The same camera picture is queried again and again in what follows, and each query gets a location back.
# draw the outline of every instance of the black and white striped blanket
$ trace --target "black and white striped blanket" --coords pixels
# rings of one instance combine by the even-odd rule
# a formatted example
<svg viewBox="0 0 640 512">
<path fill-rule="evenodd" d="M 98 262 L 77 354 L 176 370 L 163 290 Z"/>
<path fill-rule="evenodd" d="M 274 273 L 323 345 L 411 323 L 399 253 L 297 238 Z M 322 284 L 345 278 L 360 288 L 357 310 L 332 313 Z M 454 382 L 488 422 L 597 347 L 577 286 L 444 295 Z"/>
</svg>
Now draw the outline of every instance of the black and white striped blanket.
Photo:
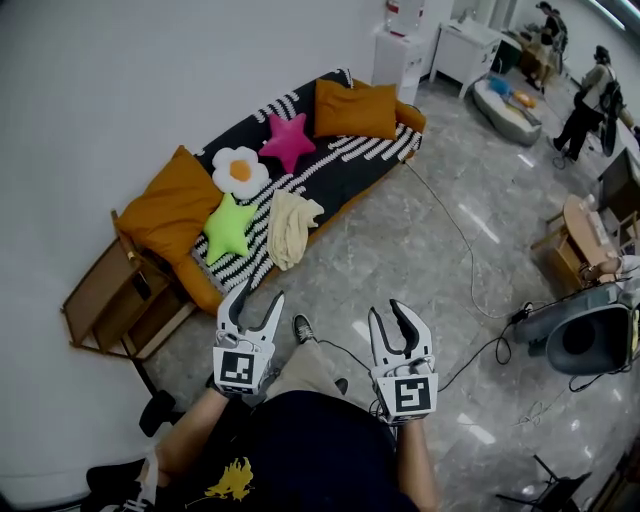
<svg viewBox="0 0 640 512">
<path fill-rule="evenodd" d="M 352 86 L 348 70 L 328 73 L 323 79 L 335 80 L 345 86 Z M 313 111 L 315 104 L 315 81 L 261 108 L 225 134 L 207 145 L 196 155 L 211 174 L 213 155 L 223 147 L 246 146 L 258 151 L 270 136 L 268 115 L 277 114 L 283 119 L 293 119 L 305 112 L 307 122 L 305 132 L 311 138 L 313 132 Z M 395 141 L 370 137 L 323 137 L 312 139 L 316 151 L 303 155 L 296 166 L 295 174 L 285 174 L 279 161 L 261 159 L 269 169 L 270 180 L 255 197 L 240 201 L 239 204 L 256 204 L 258 210 L 249 224 L 246 237 L 249 254 L 240 257 L 225 254 L 213 265 L 204 262 L 207 254 L 207 239 L 200 235 L 191 251 L 209 280 L 222 293 L 253 276 L 251 283 L 255 289 L 274 263 L 267 253 L 267 229 L 271 199 L 275 190 L 284 190 L 320 204 L 325 213 L 316 217 L 319 226 L 330 219 L 338 210 L 380 177 L 390 171 L 398 161 L 420 146 L 422 135 L 409 127 L 396 125 Z"/>
</svg>

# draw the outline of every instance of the backpack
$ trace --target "backpack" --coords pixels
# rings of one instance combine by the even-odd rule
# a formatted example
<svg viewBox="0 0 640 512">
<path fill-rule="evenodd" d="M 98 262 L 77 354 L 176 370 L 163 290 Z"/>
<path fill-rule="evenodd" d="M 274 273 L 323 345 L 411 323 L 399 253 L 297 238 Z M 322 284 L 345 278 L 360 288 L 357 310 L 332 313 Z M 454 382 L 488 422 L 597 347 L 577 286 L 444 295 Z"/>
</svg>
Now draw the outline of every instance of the backpack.
<svg viewBox="0 0 640 512">
<path fill-rule="evenodd" d="M 564 62 L 562 60 L 562 54 L 567 49 L 567 45 L 569 44 L 569 32 L 567 31 L 567 26 L 562 21 L 560 16 L 554 16 L 553 19 L 558 25 L 558 33 L 555 35 L 552 41 L 552 48 L 554 53 L 556 54 L 556 68 L 558 73 L 562 74 L 564 68 Z"/>
<path fill-rule="evenodd" d="M 600 108 L 605 117 L 618 119 L 620 111 L 624 108 L 622 89 L 613 70 L 609 66 L 607 66 L 607 69 L 611 75 L 611 81 L 605 86 L 604 92 L 600 95 Z"/>
<path fill-rule="evenodd" d="M 600 108 L 604 113 L 600 141 L 602 142 L 602 152 L 604 155 L 611 156 L 616 145 L 616 121 L 624 108 L 624 99 L 622 98 L 622 89 L 616 79 L 615 73 L 609 66 L 607 66 L 607 69 L 611 74 L 611 81 L 606 85 L 604 92 L 600 95 Z"/>
<path fill-rule="evenodd" d="M 556 53 L 563 54 L 569 44 L 569 31 L 560 16 L 554 16 L 553 19 L 558 25 L 558 33 L 553 38 L 553 50 Z"/>
</svg>

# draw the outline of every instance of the cable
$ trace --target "cable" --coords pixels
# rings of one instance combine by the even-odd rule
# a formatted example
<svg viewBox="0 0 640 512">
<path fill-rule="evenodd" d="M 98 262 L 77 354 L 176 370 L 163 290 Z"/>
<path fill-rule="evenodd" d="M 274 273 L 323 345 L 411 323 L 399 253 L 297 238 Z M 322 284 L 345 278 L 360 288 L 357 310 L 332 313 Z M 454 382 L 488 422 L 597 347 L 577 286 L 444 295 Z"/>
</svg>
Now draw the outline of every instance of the cable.
<svg viewBox="0 0 640 512">
<path fill-rule="evenodd" d="M 369 414 L 373 414 L 373 404 L 376 402 L 380 403 L 380 399 L 376 398 L 373 402 L 369 404 Z"/>
<path fill-rule="evenodd" d="M 473 354 L 473 357 L 471 357 L 471 359 L 469 359 L 465 365 L 460 368 L 456 374 L 451 377 L 451 379 L 449 380 L 449 382 L 447 382 L 444 386 L 442 386 L 440 389 L 438 389 L 438 393 L 441 393 L 442 391 L 444 391 L 445 389 L 447 389 L 454 380 L 456 380 L 458 378 L 458 375 L 460 375 L 464 370 L 467 369 L 467 367 L 474 361 L 474 359 L 476 357 L 478 357 L 480 355 L 480 353 L 487 348 L 489 345 L 491 345 L 492 343 L 496 343 L 496 361 L 498 362 L 498 364 L 500 366 L 505 366 L 506 364 L 509 363 L 509 361 L 511 361 L 511 346 L 509 345 L 509 341 L 507 340 L 507 338 L 504 337 L 504 333 L 506 332 L 507 328 L 511 325 L 511 322 L 509 322 L 507 325 L 505 325 L 504 329 L 502 329 L 502 332 L 500 333 L 500 336 L 498 336 L 497 338 L 493 338 L 491 341 L 487 341 L 484 345 L 482 345 L 482 347 L 475 353 Z M 509 350 L 509 355 L 507 356 L 506 359 L 500 360 L 500 357 L 498 356 L 498 350 L 500 348 L 500 342 L 504 341 L 505 346 L 507 347 L 507 350 Z"/>
<path fill-rule="evenodd" d="M 366 364 L 364 364 L 362 361 L 360 361 L 360 359 L 358 359 L 356 356 L 354 356 L 346 348 L 341 347 L 340 345 L 336 345 L 335 343 L 333 343 L 332 341 L 329 341 L 329 340 L 320 340 L 320 341 L 318 341 L 318 343 L 328 343 L 329 345 L 333 345 L 334 347 L 339 348 L 340 350 L 342 350 L 342 351 L 346 352 L 347 354 L 349 354 L 365 370 L 371 371 L 371 369 Z"/>
<path fill-rule="evenodd" d="M 554 156 L 551 160 L 551 163 L 556 169 L 562 171 L 565 167 L 567 167 L 567 157 L 565 157 L 564 153 L 562 154 L 562 156 Z"/>
<path fill-rule="evenodd" d="M 629 361 L 623 367 L 618 368 L 617 370 L 615 370 L 613 372 L 601 373 L 600 375 L 595 376 L 593 379 L 591 379 L 586 384 L 583 384 L 582 386 L 578 386 L 577 388 L 574 388 L 574 387 L 571 386 L 571 384 L 573 384 L 573 381 L 576 380 L 579 377 L 579 375 L 574 375 L 573 377 L 571 377 L 571 380 L 569 381 L 569 391 L 571 391 L 572 393 L 581 393 L 582 391 L 587 389 L 589 386 L 591 386 L 591 384 L 593 384 L 595 381 L 597 381 L 600 377 L 602 377 L 604 375 L 617 375 L 619 373 L 629 373 L 631 371 L 631 368 L 633 367 L 633 363 L 638 359 L 638 357 L 640 357 L 640 351 L 638 351 L 636 356 L 633 357 L 631 359 L 631 361 Z"/>
<path fill-rule="evenodd" d="M 546 407 L 544 406 L 544 404 L 542 402 L 536 400 L 531 405 L 531 408 L 529 409 L 529 412 L 527 414 L 525 414 L 524 416 L 522 416 L 518 420 L 517 423 L 514 423 L 511 426 L 512 427 L 517 427 L 519 425 L 524 425 L 526 423 L 531 423 L 531 424 L 533 424 L 534 427 L 537 427 L 538 425 L 540 425 L 540 422 L 542 421 L 542 416 L 549 409 L 551 409 L 551 407 L 553 407 L 553 405 L 560 399 L 560 397 L 565 393 L 566 390 L 567 390 L 567 388 L 563 388 L 562 391 L 560 391 L 560 393 L 558 394 L 558 396 L 556 396 L 556 398 L 553 400 L 553 402 L 551 402 Z M 534 412 L 536 410 L 536 407 L 540 408 L 540 412 Z"/>
<path fill-rule="evenodd" d="M 509 313 L 506 313 L 504 315 L 492 315 L 490 313 L 487 313 L 486 311 L 484 311 L 476 302 L 476 298 L 473 294 L 473 289 L 475 286 L 475 256 L 473 254 L 473 249 L 471 249 L 471 244 L 469 243 L 469 240 L 467 240 L 467 237 L 464 236 L 464 233 L 462 232 L 462 229 L 460 228 L 460 226 L 458 225 L 458 223 L 453 219 L 453 217 L 451 216 L 451 214 L 449 213 L 449 210 L 447 209 L 447 207 L 444 205 L 444 203 L 440 200 L 440 198 L 438 197 L 438 195 L 433 191 L 433 189 L 429 186 L 429 184 L 427 183 L 427 181 L 420 176 L 420 174 L 418 174 L 416 172 L 416 170 L 411 167 L 411 165 L 409 165 L 407 162 L 405 162 L 405 165 L 411 169 L 411 171 L 413 172 L 413 174 L 416 175 L 416 177 L 424 184 L 425 187 L 427 187 L 429 189 L 429 192 L 431 192 L 431 195 L 433 195 L 433 197 L 436 199 L 436 201 L 438 201 L 438 203 L 440 203 L 440 206 L 442 206 L 442 208 L 444 208 L 444 212 L 447 214 L 447 217 L 449 217 L 449 220 L 451 220 L 451 222 L 453 223 L 453 225 L 456 227 L 456 229 L 458 230 L 458 232 L 460 233 L 460 236 L 462 237 L 462 239 L 464 240 L 464 243 L 466 244 L 467 248 L 469 249 L 469 253 L 471 254 L 471 301 L 473 302 L 473 305 L 475 306 L 475 308 L 480 311 L 480 313 L 482 313 L 484 316 L 486 316 L 487 318 L 492 318 L 494 320 L 500 320 L 502 318 L 506 318 L 508 316 L 512 316 L 514 313 L 516 313 L 519 310 L 515 310 L 515 311 L 511 311 Z"/>
</svg>

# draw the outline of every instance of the black cable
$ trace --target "black cable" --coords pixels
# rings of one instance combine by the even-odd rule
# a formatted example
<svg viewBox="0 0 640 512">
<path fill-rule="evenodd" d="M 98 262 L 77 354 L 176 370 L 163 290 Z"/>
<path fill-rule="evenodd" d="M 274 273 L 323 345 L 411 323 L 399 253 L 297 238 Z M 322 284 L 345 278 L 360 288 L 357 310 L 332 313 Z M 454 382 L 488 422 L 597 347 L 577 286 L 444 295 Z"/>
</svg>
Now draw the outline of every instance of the black cable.
<svg viewBox="0 0 640 512">
<path fill-rule="evenodd" d="M 369 414 L 373 414 L 373 404 L 375 404 L 376 402 L 380 402 L 380 400 L 376 398 L 373 402 L 369 404 Z"/>
<path fill-rule="evenodd" d="M 537 313 L 538 311 L 546 309 L 546 308 L 548 308 L 550 306 L 555 306 L 556 304 L 560 304 L 561 302 L 569 300 L 571 297 L 574 297 L 575 295 L 578 295 L 578 294 L 580 294 L 582 292 L 586 292 L 587 290 L 592 290 L 594 288 L 600 288 L 601 286 L 614 284 L 614 283 L 624 283 L 625 281 L 629 281 L 629 280 L 630 280 L 629 277 L 621 277 L 621 278 L 616 278 L 613 281 L 605 281 L 605 282 L 602 282 L 602 283 L 598 281 L 598 282 L 596 282 L 596 284 L 593 284 L 591 286 L 587 286 L 587 288 L 581 288 L 580 290 L 576 290 L 575 292 L 570 293 L 569 295 L 565 295 L 561 299 L 554 300 L 553 302 L 549 302 L 548 304 L 545 304 L 544 306 L 540 306 L 539 308 L 532 309 L 529 314 Z"/>
<path fill-rule="evenodd" d="M 496 355 L 496 361 L 498 362 L 498 364 L 500 366 L 505 366 L 506 364 L 508 364 L 509 361 L 511 361 L 511 346 L 509 345 L 509 341 L 507 340 L 507 338 L 504 337 L 504 333 L 506 332 L 507 328 L 510 325 L 511 325 L 511 322 L 509 322 L 507 325 L 505 325 L 504 329 L 502 329 L 502 332 L 500 333 L 500 336 L 498 336 L 497 338 L 493 338 L 491 341 L 487 341 L 484 345 L 482 345 L 480 350 L 478 350 L 475 354 L 473 354 L 473 357 L 471 359 L 469 359 L 469 361 L 467 361 L 465 363 L 465 365 L 462 368 L 460 368 L 453 377 L 451 377 L 451 380 L 449 380 L 449 382 L 447 382 L 443 387 L 438 389 L 438 393 L 441 393 L 442 391 L 447 389 L 453 383 L 453 381 L 456 380 L 458 375 L 460 375 L 464 370 L 466 370 L 467 367 L 474 361 L 474 359 L 476 357 L 478 357 L 480 355 L 480 353 L 485 348 L 487 348 L 489 345 L 491 345 L 492 343 L 496 343 L 495 355 Z M 500 357 L 498 356 L 498 351 L 500 349 L 500 342 L 501 341 L 504 341 L 504 344 L 507 347 L 507 350 L 509 350 L 509 355 L 507 356 L 506 359 L 503 359 L 503 360 L 500 360 Z"/>
<path fill-rule="evenodd" d="M 333 345 L 336 348 L 339 348 L 340 350 L 343 350 L 344 352 L 346 352 L 347 354 L 349 354 L 360 366 L 362 366 L 365 370 L 367 371 L 371 371 L 371 369 L 364 364 L 362 361 L 360 361 L 360 359 L 358 359 L 356 356 L 354 356 L 351 352 L 349 352 L 346 348 L 341 347 L 340 345 L 336 345 L 335 343 L 333 343 L 332 341 L 329 340 L 320 340 L 318 343 L 328 343 L 329 345 Z"/>
<path fill-rule="evenodd" d="M 577 388 L 573 388 L 571 386 L 573 381 L 579 377 L 579 375 L 574 375 L 573 377 L 571 377 L 571 380 L 569 381 L 569 391 L 571 391 L 572 393 L 581 393 L 582 391 L 587 389 L 589 386 L 591 386 L 591 384 L 593 384 L 595 381 L 597 381 L 600 377 L 604 375 L 617 375 L 619 373 L 629 373 L 631 371 L 631 368 L 633 367 L 633 363 L 636 361 L 636 359 L 638 359 L 638 357 L 640 357 L 640 352 L 638 352 L 638 354 L 636 354 L 636 356 L 632 358 L 631 361 L 629 361 L 627 364 L 625 364 L 621 368 L 618 368 L 613 372 L 601 373 L 600 375 L 597 375 L 596 377 L 594 377 L 591 381 L 587 382 L 586 384 L 583 384 L 582 386 L 578 386 Z"/>
</svg>

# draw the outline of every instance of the bean bag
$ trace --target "bean bag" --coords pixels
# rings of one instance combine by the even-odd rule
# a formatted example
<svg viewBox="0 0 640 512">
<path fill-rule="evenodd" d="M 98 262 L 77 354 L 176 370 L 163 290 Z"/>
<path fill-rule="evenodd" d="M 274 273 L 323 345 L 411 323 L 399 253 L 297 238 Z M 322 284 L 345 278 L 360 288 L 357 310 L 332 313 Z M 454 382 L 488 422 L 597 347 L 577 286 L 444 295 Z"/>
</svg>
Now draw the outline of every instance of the bean bag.
<svg viewBox="0 0 640 512">
<path fill-rule="evenodd" d="M 540 137 L 542 123 L 524 108 L 518 108 L 515 102 L 505 102 L 489 87 L 487 80 L 479 80 L 473 85 L 473 100 L 505 138 L 532 146 Z"/>
</svg>

